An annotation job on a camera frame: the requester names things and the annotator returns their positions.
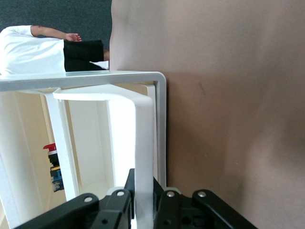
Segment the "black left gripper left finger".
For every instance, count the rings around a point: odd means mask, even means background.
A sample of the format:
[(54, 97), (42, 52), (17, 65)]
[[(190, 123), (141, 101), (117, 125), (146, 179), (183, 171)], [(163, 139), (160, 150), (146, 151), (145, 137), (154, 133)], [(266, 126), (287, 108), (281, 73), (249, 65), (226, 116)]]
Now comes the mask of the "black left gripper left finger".
[(99, 199), (92, 193), (57, 206), (14, 229), (131, 229), (134, 218), (134, 169), (123, 188)]

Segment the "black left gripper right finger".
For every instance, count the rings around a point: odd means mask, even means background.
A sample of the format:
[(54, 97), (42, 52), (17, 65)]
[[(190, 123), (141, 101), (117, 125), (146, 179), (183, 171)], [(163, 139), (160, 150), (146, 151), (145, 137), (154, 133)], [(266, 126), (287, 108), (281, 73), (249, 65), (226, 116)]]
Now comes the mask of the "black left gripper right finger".
[(153, 229), (257, 229), (210, 190), (197, 190), (189, 198), (154, 179), (153, 194)]

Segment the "person's forearm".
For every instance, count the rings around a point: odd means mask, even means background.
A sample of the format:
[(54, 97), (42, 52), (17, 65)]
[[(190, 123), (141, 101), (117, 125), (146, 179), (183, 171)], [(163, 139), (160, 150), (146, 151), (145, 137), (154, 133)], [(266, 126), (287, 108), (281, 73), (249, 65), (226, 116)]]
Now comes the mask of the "person's forearm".
[(62, 31), (40, 25), (32, 25), (30, 27), (30, 31), (34, 37), (45, 36), (62, 40), (65, 40), (67, 38), (67, 34)]

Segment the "red emergency stop button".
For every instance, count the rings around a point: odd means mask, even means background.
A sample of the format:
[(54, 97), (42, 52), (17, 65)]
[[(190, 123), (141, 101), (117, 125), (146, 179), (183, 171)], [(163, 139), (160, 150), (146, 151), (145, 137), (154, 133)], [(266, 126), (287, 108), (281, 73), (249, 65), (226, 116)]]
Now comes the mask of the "red emergency stop button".
[(63, 179), (61, 175), (61, 168), (57, 154), (56, 144), (48, 144), (43, 147), (43, 149), (48, 150), (48, 159), (51, 163), (50, 176), (53, 186), (53, 192), (64, 190)]

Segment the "white drawer cabinet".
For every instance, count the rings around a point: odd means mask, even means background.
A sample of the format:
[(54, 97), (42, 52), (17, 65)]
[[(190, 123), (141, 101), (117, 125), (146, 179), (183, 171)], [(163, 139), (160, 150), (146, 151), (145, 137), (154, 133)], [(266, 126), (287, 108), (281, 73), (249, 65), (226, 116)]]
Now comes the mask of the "white drawer cabinet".
[(153, 168), (166, 184), (166, 78), (160, 72), (88, 71), (0, 76), (6, 92), (47, 99), (67, 200), (79, 195), (65, 101), (125, 101), (135, 111), (135, 216), (137, 229), (153, 229)]

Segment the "person's hand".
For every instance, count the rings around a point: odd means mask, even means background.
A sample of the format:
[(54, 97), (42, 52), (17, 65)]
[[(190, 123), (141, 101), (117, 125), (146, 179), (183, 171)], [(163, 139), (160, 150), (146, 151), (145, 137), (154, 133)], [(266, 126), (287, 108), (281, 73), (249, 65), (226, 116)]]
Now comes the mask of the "person's hand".
[(81, 42), (82, 38), (78, 33), (67, 33), (65, 35), (65, 40), (70, 42)]

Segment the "person in white shirt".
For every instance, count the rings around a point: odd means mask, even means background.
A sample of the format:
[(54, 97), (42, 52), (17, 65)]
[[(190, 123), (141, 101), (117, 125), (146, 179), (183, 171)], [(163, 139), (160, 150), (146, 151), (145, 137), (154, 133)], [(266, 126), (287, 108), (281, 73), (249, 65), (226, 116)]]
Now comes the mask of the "person in white shirt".
[(102, 71), (109, 61), (101, 40), (70, 42), (31, 33), (31, 25), (10, 26), (0, 32), (0, 75)]

